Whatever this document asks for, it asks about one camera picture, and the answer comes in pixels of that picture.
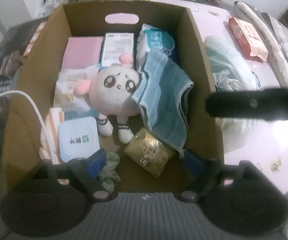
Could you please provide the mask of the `green floral scrunchie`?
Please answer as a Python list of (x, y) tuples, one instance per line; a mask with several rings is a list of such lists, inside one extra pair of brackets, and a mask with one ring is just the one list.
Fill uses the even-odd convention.
[(106, 154), (106, 165), (97, 176), (97, 180), (101, 183), (105, 190), (109, 193), (113, 193), (115, 186), (121, 181), (120, 176), (116, 172), (116, 168), (120, 163), (120, 157), (118, 154), (110, 152)]

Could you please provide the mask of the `light blue tissue pack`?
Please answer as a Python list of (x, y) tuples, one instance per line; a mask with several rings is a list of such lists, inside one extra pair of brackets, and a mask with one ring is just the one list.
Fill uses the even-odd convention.
[(58, 127), (59, 155), (67, 163), (87, 159), (100, 149), (96, 119), (92, 116), (62, 122)]

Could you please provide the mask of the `orange striped cloth toy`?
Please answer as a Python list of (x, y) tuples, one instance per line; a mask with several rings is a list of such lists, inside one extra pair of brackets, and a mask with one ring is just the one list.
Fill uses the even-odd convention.
[(41, 129), (40, 158), (51, 160), (53, 164), (61, 164), (59, 153), (58, 128), (64, 122), (64, 111), (60, 107), (51, 108), (44, 120), (45, 129)]

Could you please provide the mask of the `gold tissue pack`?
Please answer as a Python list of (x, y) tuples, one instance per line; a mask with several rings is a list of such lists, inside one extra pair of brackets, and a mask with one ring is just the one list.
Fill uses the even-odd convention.
[(134, 135), (124, 153), (155, 178), (159, 178), (176, 151), (142, 128)]

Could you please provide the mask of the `pink plush toy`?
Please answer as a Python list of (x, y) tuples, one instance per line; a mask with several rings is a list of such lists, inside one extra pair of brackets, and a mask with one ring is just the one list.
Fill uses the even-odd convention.
[(75, 89), (79, 96), (87, 95), (90, 106), (98, 111), (96, 118), (101, 135), (111, 137), (113, 126), (108, 116), (116, 116), (119, 140), (128, 144), (134, 137), (128, 119), (139, 114), (139, 108), (132, 101), (141, 77), (130, 63), (105, 68), (90, 80), (83, 80)]

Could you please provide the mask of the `light blue towel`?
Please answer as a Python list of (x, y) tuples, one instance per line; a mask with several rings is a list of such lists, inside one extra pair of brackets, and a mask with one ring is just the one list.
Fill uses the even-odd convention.
[(132, 95), (145, 128), (183, 155), (188, 137), (188, 94), (194, 82), (172, 59), (151, 49), (139, 71), (141, 82)]

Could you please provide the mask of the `pink towel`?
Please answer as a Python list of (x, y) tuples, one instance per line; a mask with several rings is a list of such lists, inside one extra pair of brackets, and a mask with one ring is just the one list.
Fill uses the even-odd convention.
[(100, 62), (103, 36), (70, 37), (62, 60), (62, 69), (84, 69)]

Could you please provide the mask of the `blue white carton box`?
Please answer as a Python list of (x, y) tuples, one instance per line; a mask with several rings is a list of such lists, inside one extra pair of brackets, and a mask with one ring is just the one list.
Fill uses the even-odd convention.
[(134, 34), (106, 33), (101, 52), (101, 65), (110, 67), (117, 64), (133, 64)]

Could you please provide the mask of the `white fringed mattress pad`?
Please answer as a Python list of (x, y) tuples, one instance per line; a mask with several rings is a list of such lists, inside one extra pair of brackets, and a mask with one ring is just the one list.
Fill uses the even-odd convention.
[(255, 7), (242, 1), (235, 1), (234, 7), (243, 20), (254, 25), (268, 50), (268, 62), (279, 85), (288, 88), (288, 58), (278, 43), (273, 29), (267, 24), (261, 12), (255, 9)]

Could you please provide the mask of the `white plastic shopping bag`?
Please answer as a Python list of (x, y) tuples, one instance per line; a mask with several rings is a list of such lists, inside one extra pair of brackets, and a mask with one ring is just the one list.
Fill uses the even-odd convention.
[[(218, 92), (259, 90), (260, 81), (241, 53), (225, 38), (207, 36), (203, 42)], [(242, 148), (258, 126), (255, 119), (217, 118), (222, 130), (224, 153)]]

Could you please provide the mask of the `red beige wet wipes pack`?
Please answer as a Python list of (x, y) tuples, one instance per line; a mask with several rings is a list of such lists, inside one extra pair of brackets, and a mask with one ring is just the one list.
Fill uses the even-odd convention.
[(230, 17), (228, 26), (247, 59), (258, 62), (267, 61), (268, 50), (251, 23), (236, 17)]

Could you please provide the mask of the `white tissue pack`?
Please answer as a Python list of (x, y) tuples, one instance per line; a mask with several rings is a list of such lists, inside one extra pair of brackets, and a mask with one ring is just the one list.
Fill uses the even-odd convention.
[(77, 114), (91, 110), (89, 99), (77, 96), (75, 89), (83, 80), (90, 80), (96, 76), (100, 66), (97, 63), (84, 69), (61, 70), (56, 81), (53, 107), (60, 107), (64, 112), (75, 111)]

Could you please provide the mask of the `blue white wet wipes pack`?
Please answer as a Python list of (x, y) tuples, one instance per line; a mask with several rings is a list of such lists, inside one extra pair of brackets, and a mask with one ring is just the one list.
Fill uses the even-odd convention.
[(145, 62), (151, 49), (157, 49), (174, 62), (178, 62), (177, 47), (173, 37), (162, 29), (144, 23), (136, 43), (137, 67)]

